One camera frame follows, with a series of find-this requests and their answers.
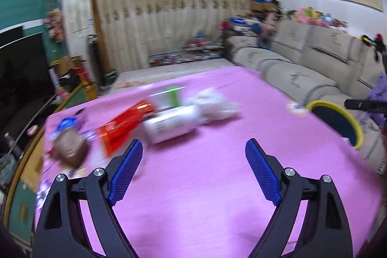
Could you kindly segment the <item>red snack bag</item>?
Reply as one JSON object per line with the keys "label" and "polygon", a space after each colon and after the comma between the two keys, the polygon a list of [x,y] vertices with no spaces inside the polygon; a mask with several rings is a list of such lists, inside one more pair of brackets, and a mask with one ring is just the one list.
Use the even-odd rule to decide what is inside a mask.
{"label": "red snack bag", "polygon": [[149,100],[142,100],[97,128],[106,157],[111,157],[128,139],[143,118],[156,111]]}

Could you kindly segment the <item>green white packet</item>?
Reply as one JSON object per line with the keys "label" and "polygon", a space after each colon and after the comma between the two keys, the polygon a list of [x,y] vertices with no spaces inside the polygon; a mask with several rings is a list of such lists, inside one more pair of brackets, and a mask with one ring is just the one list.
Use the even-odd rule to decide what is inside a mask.
{"label": "green white packet", "polygon": [[148,96],[149,101],[158,111],[172,109],[182,105],[184,86],[170,85],[153,91]]}

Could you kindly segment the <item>black bin with yellow rim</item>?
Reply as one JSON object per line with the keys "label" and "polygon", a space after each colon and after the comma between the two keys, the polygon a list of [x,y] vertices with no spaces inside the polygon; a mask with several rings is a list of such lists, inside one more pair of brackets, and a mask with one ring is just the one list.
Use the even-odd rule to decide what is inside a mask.
{"label": "black bin with yellow rim", "polygon": [[360,149],[364,142],[359,122],[343,107],[332,102],[316,100],[309,102],[306,109],[330,128],[346,138],[354,149]]}

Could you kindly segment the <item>brown square box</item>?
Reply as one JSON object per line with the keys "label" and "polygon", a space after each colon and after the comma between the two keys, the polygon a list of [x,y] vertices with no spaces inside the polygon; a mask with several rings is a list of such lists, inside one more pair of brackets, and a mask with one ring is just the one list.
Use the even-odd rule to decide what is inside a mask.
{"label": "brown square box", "polygon": [[53,141],[51,156],[73,169],[81,167],[89,152],[89,143],[76,129],[62,130]]}

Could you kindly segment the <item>black yellow plush toy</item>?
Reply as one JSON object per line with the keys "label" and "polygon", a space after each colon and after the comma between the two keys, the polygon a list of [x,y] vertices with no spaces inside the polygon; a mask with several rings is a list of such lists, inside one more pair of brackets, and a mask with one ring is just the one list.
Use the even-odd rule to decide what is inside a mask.
{"label": "black yellow plush toy", "polygon": [[371,47],[375,50],[374,59],[376,62],[379,62],[379,56],[382,56],[386,51],[386,45],[384,44],[383,36],[380,33],[375,35],[374,39],[366,35],[362,35],[360,40],[368,47]]}

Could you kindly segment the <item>beige sofa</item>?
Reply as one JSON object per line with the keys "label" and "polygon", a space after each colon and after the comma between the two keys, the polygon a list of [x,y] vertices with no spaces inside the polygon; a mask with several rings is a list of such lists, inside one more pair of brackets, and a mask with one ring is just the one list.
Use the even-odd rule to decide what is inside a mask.
{"label": "beige sofa", "polygon": [[261,73],[268,84],[305,107],[314,101],[344,106],[347,99],[364,100],[384,74],[374,49],[341,31],[282,20],[270,50],[257,37],[229,36],[228,59]]}

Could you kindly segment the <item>blue tissue pack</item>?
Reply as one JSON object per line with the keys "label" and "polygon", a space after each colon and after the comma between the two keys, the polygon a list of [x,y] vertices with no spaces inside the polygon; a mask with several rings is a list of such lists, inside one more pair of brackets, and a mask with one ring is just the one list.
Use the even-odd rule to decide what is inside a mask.
{"label": "blue tissue pack", "polygon": [[58,138],[62,131],[68,128],[79,130],[79,119],[76,117],[63,118],[52,133],[51,140],[54,141],[56,138]]}

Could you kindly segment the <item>white floral mat stack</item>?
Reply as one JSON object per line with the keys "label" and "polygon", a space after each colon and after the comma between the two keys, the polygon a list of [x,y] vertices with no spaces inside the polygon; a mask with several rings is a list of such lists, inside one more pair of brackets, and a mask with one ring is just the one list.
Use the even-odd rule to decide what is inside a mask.
{"label": "white floral mat stack", "polygon": [[186,75],[234,67],[235,65],[224,58],[192,61],[183,64],[150,67],[121,73],[113,83],[109,94],[116,94],[140,86],[154,84]]}

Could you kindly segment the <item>wooden tv cabinet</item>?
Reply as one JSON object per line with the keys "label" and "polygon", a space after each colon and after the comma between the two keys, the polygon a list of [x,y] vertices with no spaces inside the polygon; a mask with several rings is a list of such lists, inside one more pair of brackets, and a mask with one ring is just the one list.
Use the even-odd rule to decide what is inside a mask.
{"label": "wooden tv cabinet", "polygon": [[[97,85],[94,82],[83,83],[63,100],[56,101],[55,98],[51,102],[54,109],[48,116],[96,99]],[[34,237],[35,205],[43,169],[44,132],[45,121],[42,126],[35,125],[28,130],[31,139],[22,150],[20,160],[9,152],[1,155],[1,222],[16,243],[28,251]]]}

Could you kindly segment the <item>black television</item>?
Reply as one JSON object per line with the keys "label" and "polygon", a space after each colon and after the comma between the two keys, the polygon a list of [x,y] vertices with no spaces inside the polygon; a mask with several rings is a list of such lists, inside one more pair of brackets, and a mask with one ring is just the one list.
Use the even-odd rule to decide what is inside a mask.
{"label": "black television", "polygon": [[44,124],[54,95],[41,33],[1,47],[1,155],[10,150],[6,134],[21,150],[27,147],[28,130]]}

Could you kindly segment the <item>low shelf with books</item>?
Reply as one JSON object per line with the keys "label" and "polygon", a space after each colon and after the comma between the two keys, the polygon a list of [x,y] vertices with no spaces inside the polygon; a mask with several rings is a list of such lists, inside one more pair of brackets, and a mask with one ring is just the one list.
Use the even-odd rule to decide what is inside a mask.
{"label": "low shelf with books", "polygon": [[219,59],[222,57],[223,51],[224,46],[221,42],[210,35],[199,32],[178,50],[151,55],[148,62],[150,67],[185,64],[194,61]]}

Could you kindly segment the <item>black tower fan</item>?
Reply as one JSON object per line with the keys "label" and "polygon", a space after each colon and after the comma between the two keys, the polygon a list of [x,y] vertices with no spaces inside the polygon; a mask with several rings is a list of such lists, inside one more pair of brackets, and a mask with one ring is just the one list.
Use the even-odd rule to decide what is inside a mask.
{"label": "black tower fan", "polygon": [[100,90],[106,89],[106,78],[104,65],[98,48],[96,35],[87,35],[87,44],[89,48],[90,62],[94,71],[96,81]]}

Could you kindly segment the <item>artificial flower decoration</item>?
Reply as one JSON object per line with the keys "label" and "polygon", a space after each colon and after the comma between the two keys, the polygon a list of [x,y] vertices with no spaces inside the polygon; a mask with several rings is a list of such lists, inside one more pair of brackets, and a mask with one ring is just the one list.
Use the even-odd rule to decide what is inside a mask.
{"label": "artificial flower decoration", "polygon": [[62,11],[56,7],[50,10],[44,18],[44,25],[48,31],[49,38],[56,43],[65,39],[64,26],[62,23]]}

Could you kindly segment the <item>white air conditioner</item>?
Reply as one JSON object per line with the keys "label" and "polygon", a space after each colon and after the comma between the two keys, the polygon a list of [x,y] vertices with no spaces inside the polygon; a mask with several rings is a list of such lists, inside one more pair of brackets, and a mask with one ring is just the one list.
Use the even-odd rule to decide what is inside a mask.
{"label": "white air conditioner", "polygon": [[69,55],[90,61],[89,37],[95,35],[92,0],[60,0],[60,3]]}

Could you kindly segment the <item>beige curtain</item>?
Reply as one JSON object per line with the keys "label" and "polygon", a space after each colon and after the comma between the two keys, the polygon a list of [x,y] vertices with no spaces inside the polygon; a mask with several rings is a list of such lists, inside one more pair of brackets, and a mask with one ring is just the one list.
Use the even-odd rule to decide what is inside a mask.
{"label": "beige curtain", "polygon": [[108,58],[120,72],[144,69],[153,54],[181,48],[198,33],[219,35],[248,0],[95,0]]}

